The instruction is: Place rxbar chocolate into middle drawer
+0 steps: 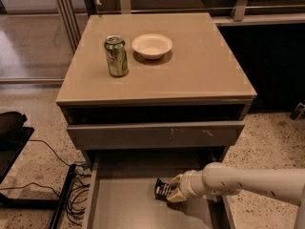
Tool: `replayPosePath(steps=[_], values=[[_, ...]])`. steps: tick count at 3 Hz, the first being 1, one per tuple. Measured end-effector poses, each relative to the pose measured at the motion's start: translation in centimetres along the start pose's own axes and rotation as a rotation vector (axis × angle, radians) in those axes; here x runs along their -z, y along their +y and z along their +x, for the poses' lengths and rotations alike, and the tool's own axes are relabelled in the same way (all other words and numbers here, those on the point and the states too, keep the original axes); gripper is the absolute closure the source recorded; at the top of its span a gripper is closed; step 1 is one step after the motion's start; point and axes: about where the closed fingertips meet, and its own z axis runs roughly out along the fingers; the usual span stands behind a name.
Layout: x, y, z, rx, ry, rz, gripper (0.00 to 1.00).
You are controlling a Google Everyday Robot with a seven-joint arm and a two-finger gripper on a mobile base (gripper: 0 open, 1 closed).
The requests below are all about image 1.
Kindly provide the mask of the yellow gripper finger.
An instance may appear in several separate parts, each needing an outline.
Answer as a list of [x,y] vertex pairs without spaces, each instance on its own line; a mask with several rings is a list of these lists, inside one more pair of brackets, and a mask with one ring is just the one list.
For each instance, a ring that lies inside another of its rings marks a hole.
[[178,188],[175,188],[170,191],[170,193],[166,196],[166,199],[171,203],[177,203],[186,201],[187,197]]
[[182,174],[175,176],[174,178],[171,179],[170,185],[179,185],[182,177],[183,177]]

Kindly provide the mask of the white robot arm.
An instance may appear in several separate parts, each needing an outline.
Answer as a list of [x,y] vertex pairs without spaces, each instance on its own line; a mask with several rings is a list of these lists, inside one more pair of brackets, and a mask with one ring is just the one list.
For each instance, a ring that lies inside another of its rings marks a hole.
[[190,170],[170,181],[166,196],[172,203],[205,195],[232,196],[241,190],[284,201],[298,207],[294,229],[305,229],[304,169],[238,169],[212,162],[202,170]]

